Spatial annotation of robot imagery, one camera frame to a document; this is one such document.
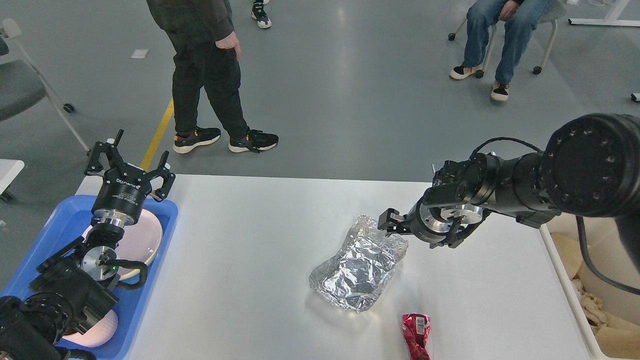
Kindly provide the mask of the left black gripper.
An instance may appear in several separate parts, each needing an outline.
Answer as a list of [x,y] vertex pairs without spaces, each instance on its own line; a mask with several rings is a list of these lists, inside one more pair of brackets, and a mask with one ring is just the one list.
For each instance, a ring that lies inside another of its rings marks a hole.
[[99,189],[91,212],[92,224],[111,224],[116,227],[138,223],[143,205],[148,196],[154,201],[164,201],[176,180],[170,170],[170,152],[164,151],[156,169],[144,171],[139,167],[128,167],[122,159],[118,145],[123,129],[119,129],[111,142],[97,141],[87,157],[85,176],[99,176]]

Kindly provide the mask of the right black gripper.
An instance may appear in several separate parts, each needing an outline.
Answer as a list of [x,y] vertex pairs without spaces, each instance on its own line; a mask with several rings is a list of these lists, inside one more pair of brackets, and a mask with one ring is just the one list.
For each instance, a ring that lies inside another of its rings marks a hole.
[[414,235],[430,248],[457,248],[483,222],[483,208],[470,203],[429,207],[418,201],[409,214],[388,208],[379,215],[377,229],[385,235]]

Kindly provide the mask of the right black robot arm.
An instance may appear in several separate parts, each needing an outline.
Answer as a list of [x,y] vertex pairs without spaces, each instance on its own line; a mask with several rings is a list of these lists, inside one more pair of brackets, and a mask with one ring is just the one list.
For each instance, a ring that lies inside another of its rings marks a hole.
[[445,161],[407,214],[378,219],[387,235],[414,235],[430,248],[457,248],[490,214],[539,228],[560,214],[576,217],[587,268],[605,283],[638,294],[599,271],[586,244],[585,218],[613,218],[622,246],[639,267],[640,123],[628,114],[594,112],[569,121],[545,150],[505,160],[477,147],[466,161]]

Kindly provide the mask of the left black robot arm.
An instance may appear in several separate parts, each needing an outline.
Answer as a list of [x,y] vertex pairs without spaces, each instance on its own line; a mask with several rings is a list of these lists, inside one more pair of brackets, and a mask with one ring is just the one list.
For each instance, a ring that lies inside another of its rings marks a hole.
[[116,252],[126,226],[136,224],[148,196],[165,200],[176,178],[163,152],[155,170],[125,162],[118,151],[123,135],[96,142],[85,174],[100,176],[102,186],[90,210],[91,227],[36,267],[32,295],[1,298],[3,360],[94,360],[90,351],[57,346],[71,330],[85,334],[118,303],[116,289],[136,291],[146,285],[148,266]]

